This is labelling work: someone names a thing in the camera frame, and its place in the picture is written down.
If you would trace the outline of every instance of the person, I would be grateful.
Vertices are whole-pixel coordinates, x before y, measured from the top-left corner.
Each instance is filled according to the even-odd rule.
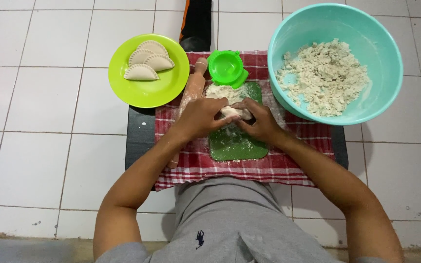
[[[176,231],[148,255],[141,243],[137,209],[161,170],[188,142],[231,121],[254,138],[286,152],[345,215],[350,262],[400,263],[403,253],[382,205],[355,175],[283,130],[270,109],[246,98],[256,121],[215,120],[226,98],[189,102],[179,120],[117,180],[97,214],[97,263],[142,262],[338,262],[282,212],[267,183],[230,176],[178,185]]]

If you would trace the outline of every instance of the hand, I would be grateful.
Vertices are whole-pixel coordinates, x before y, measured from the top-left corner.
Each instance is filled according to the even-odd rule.
[[[234,120],[233,117],[215,120],[215,115],[225,106],[228,106],[227,98],[192,100],[187,104],[173,128],[188,141],[205,137],[209,132],[215,131]]]
[[[254,100],[246,98],[241,103],[232,105],[232,107],[236,109],[245,108],[253,114],[256,119],[253,125],[249,125],[242,120],[236,121],[236,124],[240,129],[262,142],[277,146],[278,143],[281,143],[290,135],[279,126],[267,106],[260,105]]]

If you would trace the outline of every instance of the embroidered logo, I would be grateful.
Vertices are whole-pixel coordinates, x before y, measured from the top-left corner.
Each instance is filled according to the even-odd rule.
[[[204,244],[204,231],[199,230],[197,232],[197,236],[196,236],[196,240],[198,242],[199,247],[197,247],[196,249],[202,247],[202,245]]]

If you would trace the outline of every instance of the gray shirt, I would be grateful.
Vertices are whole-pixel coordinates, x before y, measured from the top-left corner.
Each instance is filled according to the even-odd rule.
[[[176,231],[169,244],[151,255],[140,242],[122,244],[97,263],[339,262],[285,216],[266,183],[227,176],[177,187]]]

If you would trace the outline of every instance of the dumpling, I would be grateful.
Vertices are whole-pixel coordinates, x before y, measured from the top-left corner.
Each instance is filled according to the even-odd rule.
[[[175,63],[169,57],[162,54],[150,55],[145,59],[144,64],[150,66],[155,71],[161,71],[175,66]]]
[[[136,51],[132,52],[131,57],[129,57],[129,66],[144,63],[145,59],[154,54],[154,52],[148,49],[137,49]]]
[[[240,110],[240,109],[234,109],[230,106],[226,106],[226,107],[221,108],[220,112],[225,117],[239,116],[243,120],[250,120],[253,118],[253,114],[251,114],[251,112],[249,112],[248,109]]]
[[[152,81],[158,80],[159,76],[155,70],[148,65],[135,64],[126,70],[124,78],[132,81]]]
[[[154,53],[162,54],[168,57],[167,49],[157,41],[154,40],[147,40],[142,42],[137,49],[148,49]]]

